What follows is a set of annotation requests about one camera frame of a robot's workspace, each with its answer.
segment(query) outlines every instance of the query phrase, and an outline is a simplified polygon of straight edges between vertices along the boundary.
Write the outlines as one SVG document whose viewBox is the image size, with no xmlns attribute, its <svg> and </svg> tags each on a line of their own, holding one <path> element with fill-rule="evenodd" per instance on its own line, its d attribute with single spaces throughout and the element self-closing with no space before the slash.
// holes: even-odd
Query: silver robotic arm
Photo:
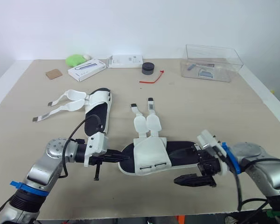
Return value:
<svg viewBox="0 0 280 224">
<path fill-rule="evenodd" d="M 0 212 L 0 224 L 31 224 L 39 215 L 39 209 L 54 187 L 63 170 L 62 153 L 67 139 L 57 138 L 46 145 L 43 156 L 32 166 L 23 182 L 11 182 L 17 188 Z M 103 162 L 119 162 L 129 159 L 121 152 L 106 148 L 107 138 L 97 132 L 87 144 L 84 140 L 69 141 L 65 150 L 65 163 L 80 162 L 84 166 L 96 165 L 94 180 L 98 180 L 99 167 Z"/>
<path fill-rule="evenodd" d="M 197 151 L 200 158 L 198 164 L 202 176 L 183 175 L 175 179 L 175 183 L 183 186 L 215 187 L 212 175 L 224 175 L 228 169 L 239 173 L 246 172 L 256 183 L 260 191 L 266 196 L 280 223 L 280 161 L 261 161 L 276 159 L 265 150 L 253 143 L 238 143 L 230 148 L 223 149 L 219 142 L 208 131 L 203 131 L 198 137 L 202 149 Z M 43 156 L 32 166 L 23 182 L 12 182 L 17 188 L 11 200 L 0 212 L 2 223 L 33 223 L 38 215 L 42 203 L 61 177 L 63 165 L 63 148 L 67 139 L 51 140 Z M 80 162 L 84 166 L 96 165 L 98 180 L 100 165 L 103 162 L 119 162 L 129 157 L 120 151 L 106 148 L 107 138 L 104 133 L 97 132 L 89 137 L 87 144 L 83 140 L 69 141 L 64 162 Z"/>
</svg>

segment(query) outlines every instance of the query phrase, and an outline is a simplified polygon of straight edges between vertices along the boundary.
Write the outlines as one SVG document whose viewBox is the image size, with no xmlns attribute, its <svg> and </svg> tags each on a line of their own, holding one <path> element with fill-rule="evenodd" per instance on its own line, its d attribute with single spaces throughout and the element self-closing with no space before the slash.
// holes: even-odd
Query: red cable tie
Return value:
<svg viewBox="0 0 280 224">
<path fill-rule="evenodd" d="M 159 78 L 163 75 L 163 73 L 164 73 L 164 70 L 160 71 L 160 76 L 154 82 L 144 82 L 144 81 L 139 81 L 139 82 L 140 83 L 147 83 L 147 84 L 154 84 L 154 83 L 156 83 L 156 81 L 159 80 Z"/>
</svg>

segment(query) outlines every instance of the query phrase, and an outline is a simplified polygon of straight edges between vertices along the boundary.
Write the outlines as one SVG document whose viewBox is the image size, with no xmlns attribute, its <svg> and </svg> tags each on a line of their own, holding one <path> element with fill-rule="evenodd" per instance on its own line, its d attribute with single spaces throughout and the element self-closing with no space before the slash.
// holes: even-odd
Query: clear plastic box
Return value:
<svg viewBox="0 0 280 224">
<path fill-rule="evenodd" d="M 243 62 L 231 48 L 186 45 L 187 57 L 181 61 L 183 77 L 230 82 L 229 71 L 239 71 Z"/>
</svg>

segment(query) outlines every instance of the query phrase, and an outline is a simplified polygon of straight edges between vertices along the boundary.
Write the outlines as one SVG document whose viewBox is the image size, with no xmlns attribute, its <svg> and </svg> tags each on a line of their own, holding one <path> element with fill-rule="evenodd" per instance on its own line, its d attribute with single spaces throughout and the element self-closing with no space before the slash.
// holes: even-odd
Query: white product box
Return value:
<svg viewBox="0 0 280 224">
<path fill-rule="evenodd" d="M 74 68 L 68 70 L 70 76 L 72 76 L 78 82 L 93 76 L 94 74 L 106 69 L 106 64 L 98 59 L 91 59 L 84 62 Z"/>
<path fill-rule="evenodd" d="M 112 55 L 107 59 L 108 68 L 141 68 L 141 55 Z"/>
</svg>

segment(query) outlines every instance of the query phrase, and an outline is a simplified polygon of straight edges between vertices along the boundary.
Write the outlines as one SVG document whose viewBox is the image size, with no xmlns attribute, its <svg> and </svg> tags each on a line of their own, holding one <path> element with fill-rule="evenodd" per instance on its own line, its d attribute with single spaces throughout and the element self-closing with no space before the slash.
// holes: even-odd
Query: beige table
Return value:
<svg viewBox="0 0 280 224">
<path fill-rule="evenodd" d="M 48 141 L 68 137 L 84 119 L 84 111 L 62 112 L 39 123 L 34 116 L 51 108 L 47 103 L 64 91 L 92 92 L 100 87 L 112 90 L 109 119 L 110 149 L 121 150 L 137 137 L 130 104 L 137 103 L 147 115 L 147 98 L 153 97 L 161 120 L 160 136 L 168 140 L 196 141 L 208 129 L 228 145 L 250 141 L 280 157 L 280 123 L 262 100 L 238 74 L 230 83 L 183 78 L 178 59 L 150 60 L 155 73 L 144 76 L 140 69 L 106 69 L 78 83 L 67 75 L 64 60 L 36 60 L 21 76 L 0 105 L 0 206 L 15 192 L 11 180 L 21 181 L 43 154 Z M 49 80 L 44 73 L 59 69 L 63 76 Z M 140 80 L 155 80 L 140 84 Z M 76 138 L 84 138 L 81 128 Z M 100 181 L 93 181 L 95 168 L 69 164 L 69 177 L 58 180 L 41 208 L 39 219 L 82 219 L 143 217 L 235 211 L 237 194 L 231 174 L 215 176 L 216 188 L 182 187 L 173 179 L 192 169 L 166 171 L 148 176 L 127 176 L 117 164 L 104 164 Z M 263 197 L 252 180 L 241 174 L 243 198 Z M 244 209 L 255 209 L 251 203 Z"/>
</svg>

